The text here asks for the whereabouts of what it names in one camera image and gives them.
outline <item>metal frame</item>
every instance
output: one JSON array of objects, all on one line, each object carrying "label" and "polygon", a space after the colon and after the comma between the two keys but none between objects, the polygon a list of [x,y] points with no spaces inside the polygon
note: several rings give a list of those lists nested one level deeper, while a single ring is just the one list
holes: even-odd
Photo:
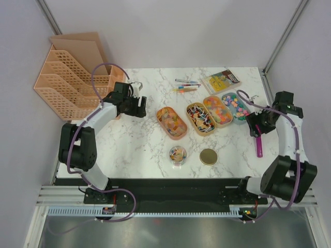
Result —
[{"label": "metal frame", "polygon": [[290,20],[290,22],[288,23],[284,33],[282,34],[282,36],[280,37],[280,40],[278,41],[273,53],[271,54],[271,57],[269,58],[267,64],[265,65],[263,72],[264,73],[268,73],[268,71],[270,70],[271,66],[273,65],[279,51],[281,50],[281,48],[284,46],[285,42],[287,41],[289,35],[291,34],[295,24],[297,23],[297,21],[299,20],[301,14],[303,13],[303,11],[305,10],[307,4],[310,2],[310,0],[301,0],[298,7],[295,9],[292,18]]},{"label": "metal frame", "polygon": [[[81,186],[82,190],[86,190],[86,188],[87,186]],[[90,210],[91,208],[99,209],[100,207],[113,206],[113,205],[85,205],[83,204],[83,200],[84,200],[84,194],[78,190],[77,186],[43,186],[40,190],[35,213],[30,225],[30,229],[25,241],[24,248],[38,247],[38,243],[42,235],[42,230],[45,225],[46,216],[49,213],[49,209],[50,208],[53,209],[54,206],[62,206],[63,208],[67,207],[69,210],[75,208],[79,210],[84,210],[84,209]],[[287,204],[286,201],[283,201],[281,199],[279,199],[278,201],[281,206],[286,206]],[[246,207],[251,207],[251,205],[230,205],[230,208],[233,211],[237,210],[238,208],[246,208]],[[326,230],[325,228],[323,228],[324,225],[321,222],[321,215],[319,213],[318,204],[314,196],[313,190],[309,189],[302,202],[299,204],[294,204],[292,208],[306,209],[309,225],[312,230],[317,247],[318,248],[331,247],[329,246]],[[147,217],[154,215],[140,214],[137,216]],[[209,217],[231,218],[232,216],[225,216],[225,215],[221,216],[221,214],[219,214]]]},{"label": "metal frame", "polygon": [[54,34],[61,35],[62,31],[61,31],[60,27],[58,26],[47,3],[44,0],[36,0],[36,2],[38,4],[39,8],[41,9],[43,15],[46,17],[46,20],[48,21],[48,24],[52,28]]},{"label": "metal frame", "polygon": [[260,73],[260,77],[261,77],[261,80],[262,80],[264,92],[267,96],[268,104],[271,105],[274,102],[274,94],[273,94],[271,85],[268,81],[268,78],[267,78],[266,74],[264,73],[264,70],[259,69],[259,73]]}]

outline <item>white marble surface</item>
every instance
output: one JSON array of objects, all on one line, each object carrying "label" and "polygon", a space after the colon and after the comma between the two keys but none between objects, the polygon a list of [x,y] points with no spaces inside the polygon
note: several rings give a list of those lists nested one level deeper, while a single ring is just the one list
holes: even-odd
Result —
[{"label": "white marble surface", "polygon": [[[216,129],[207,137],[199,136],[189,122],[185,109],[194,102],[202,102],[209,96],[202,86],[197,91],[179,94],[170,91],[175,79],[199,80],[225,68],[164,68],[128,69],[131,81],[142,82],[142,96],[147,97],[145,118],[122,115],[112,120],[96,137],[97,163],[109,178],[232,178],[261,176],[278,153],[278,136],[273,131],[262,137],[263,157],[257,158],[255,142],[249,136],[247,124]],[[258,95],[257,101],[266,104],[259,71],[256,67],[229,68],[242,81],[240,89],[250,96]],[[170,139],[156,120],[156,112],[164,106],[175,109],[188,126],[185,137],[179,141]],[[186,163],[173,168],[168,153],[174,145],[184,146]],[[204,165],[199,154],[211,148],[218,154],[213,166]],[[66,172],[61,164],[59,178],[76,177]]]}]

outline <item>candy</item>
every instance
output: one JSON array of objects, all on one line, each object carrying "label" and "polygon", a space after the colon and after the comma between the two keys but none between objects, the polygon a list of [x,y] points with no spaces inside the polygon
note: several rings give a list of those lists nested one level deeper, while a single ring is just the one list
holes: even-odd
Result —
[{"label": "candy", "polygon": [[227,104],[226,106],[229,107],[229,109],[232,112],[233,118],[241,121],[246,120],[246,116],[249,115],[248,110],[241,102],[240,98],[236,95],[225,95],[222,97],[223,99],[226,99]]},{"label": "candy", "polygon": [[156,116],[173,137],[181,136],[187,130],[186,125],[171,108],[164,107],[160,109]]},{"label": "candy", "polygon": [[210,116],[202,107],[198,107],[197,105],[192,106],[187,109],[187,113],[190,115],[200,132],[207,133],[214,130],[215,126],[212,123]]},{"label": "candy", "polygon": [[184,164],[187,153],[184,147],[182,146],[174,146],[169,151],[170,160],[173,162],[175,166],[181,166]]},{"label": "candy", "polygon": [[[225,99],[224,104],[226,106],[229,106],[233,102],[232,99],[228,97],[223,97],[223,99]],[[218,97],[208,97],[203,103],[216,123],[223,125],[231,121],[229,110],[222,104],[222,101]]]}]

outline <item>purple marker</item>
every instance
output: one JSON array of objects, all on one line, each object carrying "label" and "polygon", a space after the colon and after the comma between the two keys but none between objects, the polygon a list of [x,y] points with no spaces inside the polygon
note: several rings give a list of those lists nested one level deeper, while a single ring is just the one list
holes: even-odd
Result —
[{"label": "purple marker", "polygon": [[259,137],[257,137],[257,138],[255,138],[255,142],[256,142],[256,145],[257,145],[257,156],[258,156],[258,158],[261,158],[261,157],[263,157],[263,152],[262,152],[262,139],[261,139],[261,130],[260,130],[260,128],[259,128],[259,126],[258,125],[255,125],[255,127],[257,128],[257,130],[258,130],[258,132],[259,132],[259,134],[260,134],[260,136]]}]

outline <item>cable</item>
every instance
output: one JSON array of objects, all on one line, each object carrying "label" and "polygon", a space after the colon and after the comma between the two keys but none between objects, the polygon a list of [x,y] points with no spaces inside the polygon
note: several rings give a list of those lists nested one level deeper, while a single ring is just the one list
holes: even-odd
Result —
[{"label": "cable", "polygon": [[251,219],[251,220],[256,220],[256,218],[258,217],[258,209],[256,208],[256,209],[254,209],[253,211],[256,211],[256,212],[257,212],[255,218],[249,216],[247,213],[244,213],[244,215],[245,215],[247,218]]},{"label": "cable", "polygon": [[129,88],[130,88],[130,91],[131,91],[129,97],[133,96],[133,86],[131,84],[132,83],[129,84]]},{"label": "cable", "polygon": [[99,191],[100,193],[111,193],[111,192],[116,192],[116,191],[124,191],[124,192],[130,194],[130,195],[132,196],[132,198],[133,198],[133,202],[134,202],[132,211],[131,211],[127,216],[125,216],[125,217],[123,217],[123,218],[121,218],[121,219],[105,221],[105,222],[120,222],[120,221],[127,220],[127,219],[130,218],[130,216],[134,213],[134,211],[135,211],[135,209],[136,209],[136,206],[137,206],[137,201],[136,201],[136,198],[135,198],[134,194],[133,194],[131,191],[126,190],[126,189],[112,189],[112,190],[101,190],[101,189],[98,189],[97,187],[93,186],[93,185],[92,185],[92,184],[91,184],[91,183],[90,183],[90,182],[84,177],[84,175],[83,175],[81,172],[73,172],[73,171],[70,170],[70,161],[71,161],[72,150],[73,150],[73,147],[74,147],[74,143],[75,143],[75,141],[76,141],[76,139],[77,139],[78,133],[80,132],[80,130],[82,129],[82,127],[83,127],[83,126],[84,126],[84,125],[85,125],[85,124],[86,124],[91,118],[93,118],[93,116],[95,116],[99,111],[101,111],[101,109],[102,109],[102,107],[103,107],[103,99],[101,98],[100,94],[98,93],[98,91],[97,91],[97,89],[96,89],[96,87],[95,87],[95,85],[94,85],[94,79],[93,79],[93,77],[94,77],[94,73],[95,73],[96,69],[98,69],[100,66],[103,66],[103,65],[111,65],[111,66],[117,66],[117,67],[119,67],[119,68],[123,71],[123,73],[126,75],[126,77],[127,77],[128,79],[130,79],[129,75],[126,73],[126,71],[125,71],[122,67],[120,67],[120,66],[118,66],[118,65],[116,65],[116,64],[113,64],[113,63],[101,63],[101,64],[97,65],[97,66],[93,69],[92,74],[91,74],[91,84],[92,84],[92,87],[93,87],[94,92],[96,93],[96,95],[97,95],[98,98],[100,99],[100,102],[101,102],[101,108],[98,108],[98,109],[95,110],[93,113],[91,113],[91,114],[87,117],[87,119],[84,120],[84,121],[78,126],[78,128],[76,129],[76,131],[75,131],[75,133],[74,133],[74,135],[73,135],[73,138],[72,138],[72,140],[71,140],[70,147],[69,147],[69,151],[68,151],[68,158],[67,158],[67,171],[68,171],[69,174],[80,174],[80,176],[82,177],[82,179],[87,183],[87,185],[88,185],[89,187],[93,188],[93,189],[96,190],[96,191]]},{"label": "cable", "polygon": [[80,192],[82,192],[82,193],[86,193],[85,191],[83,191],[79,186],[78,186],[78,190],[80,191]]},{"label": "cable", "polygon": [[96,71],[100,66],[116,66],[116,67],[119,67],[128,79],[130,79],[130,77],[129,77],[129,75],[126,73],[126,71],[125,71],[121,66],[118,66],[117,64],[113,64],[113,63],[101,63],[101,64],[98,64],[98,65],[93,69],[92,74],[91,74],[91,85],[92,85],[92,87],[93,87],[93,90],[94,90],[95,94],[96,94],[97,97],[100,99],[101,106],[103,107],[103,99],[102,99],[101,95],[99,94],[99,92],[97,91],[97,88],[96,88],[95,85],[94,85],[94,74],[95,74],[95,71]]},{"label": "cable", "polygon": [[[242,96],[242,94],[244,94],[244,95],[249,99],[249,95],[248,95],[246,92],[244,92],[244,91],[241,90],[241,89],[237,90],[237,95],[238,95],[238,96],[239,96],[244,102],[246,102],[248,105],[251,105],[251,106],[254,106],[254,107],[258,107],[258,108],[263,109],[263,110],[266,110],[266,111],[271,111],[271,112],[274,112],[274,113],[276,113],[276,114],[279,114],[279,115],[285,117],[285,118],[290,122],[290,124],[291,124],[292,127],[293,127],[294,135],[295,135],[295,150],[296,150],[296,151],[299,151],[299,147],[300,147],[300,145],[299,145],[299,132],[298,132],[297,127],[295,126],[294,121],[293,121],[289,116],[287,116],[286,114],[284,114],[284,113],[282,113],[282,112],[280,112],[280,111],[278,111],[278,110],[272,109],[272,108],[270,108],[270,107],[262,107],[262,106],[259,106],[259,105],[254,104],[253,102],[250,102],[249,100],[245,99],[245,98]],[[291,199],[290,199],[289,203],[287,204],[286,207],[283,208],[283,207],[281,207],[281,206],[279,205],[279,203],[277,202],[277,200],[276,200],[276,198],[275,198],[274,196],[271,196],[271,195],[260,195],[261,197],[264,197],[264,198],[268,198],[268,197],[271,198],[271,199],[272,199],[272,202],[271,202],[271,204],[269,205],[268,209],[267,209],[262,215],[260,215],[259,217],[257,217],[254,221],[259,220],[259,219],[261,219],[263,216],[265,216],[265,214],[269,211],[269,209],[273,206],[273,204],[276,204],[277,207],[278,207],[279,209],[281,209],[281,210],[289,210],[289,209],[291,208],[292,204],[294,203],[294,200],[295,200],[295,197],[296,197],[296,193],[297,193],[297,191],[298,191],[298,187],[299,187],[299,182],[300,182],[300,169],[301,169],[301,167],[300,167],[300,154],[299,154],[299,153],[296,153],[296,176],[295,176],[294,189],[293,189],[293,192],[292,192]]]},{"label": "cable", "polygon": [[57,232],[53,232],[53,231],[50,229],[50,225],[49,225],[49,222],[50,222],[50,221],[47,221],[47,223],[46,223],[46,227],[47,227],[47,230],[48,230],[52,235],[55,235],[55,236],[62,236],[62,235],[64,235],[64,234],[67,234],[67,233],[71,232],[72,230],[75,230],[76,228],[78,228],[78,227],[80,227],[80,226],[82,226],[82,225],[85,225],[85,224],[88,223],[88,222],[92,222],[92,221],[94,221],[94,220],[95,220],[95,219],[88,219],[88,220],[83,221],[83,222],[79,223],[78,225],[76,225],[76,226],[70,228],[69,230],[62,231],[62,232],[59,232],[59,233],[57,233]]},{"label": "cable", "polygon": [[257,211],[258,205],[259,205],[259,201],[255,200],[255,206],[253,208],[253,211],[255,211],[255,210]]}]

